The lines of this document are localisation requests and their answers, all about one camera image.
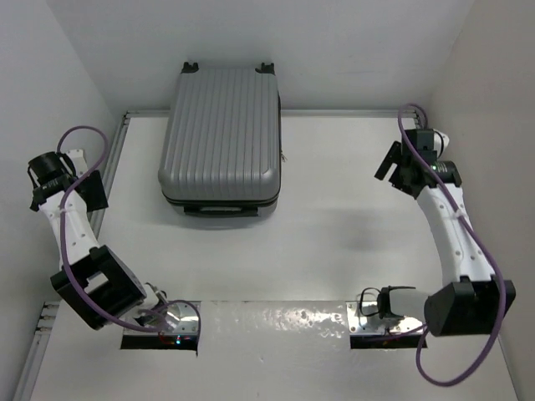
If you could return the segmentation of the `grey suitcase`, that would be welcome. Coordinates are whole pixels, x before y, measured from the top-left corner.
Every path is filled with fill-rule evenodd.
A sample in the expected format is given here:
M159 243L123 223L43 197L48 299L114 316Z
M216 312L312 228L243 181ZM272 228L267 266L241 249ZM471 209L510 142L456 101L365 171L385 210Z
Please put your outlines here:
M282 187L282 105L273 63L184 63L158 181L189 216L259 216Z

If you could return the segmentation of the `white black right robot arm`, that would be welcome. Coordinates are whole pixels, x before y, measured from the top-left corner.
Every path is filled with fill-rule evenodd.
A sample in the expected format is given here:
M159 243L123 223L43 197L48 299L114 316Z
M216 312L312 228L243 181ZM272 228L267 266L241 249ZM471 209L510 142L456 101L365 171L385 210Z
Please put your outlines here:
M461 175L454 162L441 160L446 135L434 129L403 129L375 173L413 198L435 242L441 289L384 287L381 317L414 313L436 337L498 334L516 297L510 280L474 232L466 209Z

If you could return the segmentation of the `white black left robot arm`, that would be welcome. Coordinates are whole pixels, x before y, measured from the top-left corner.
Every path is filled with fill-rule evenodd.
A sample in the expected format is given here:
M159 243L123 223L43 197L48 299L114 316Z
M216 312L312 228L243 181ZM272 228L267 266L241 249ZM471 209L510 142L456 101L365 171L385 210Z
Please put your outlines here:
M46 215L60 251L53 289L94 330L109 323L93 306L120 319L146 299L133 272L100 245L88 214L108 207L98 170L80 173L69 155L51 151L28 162L33 186L30 209Z

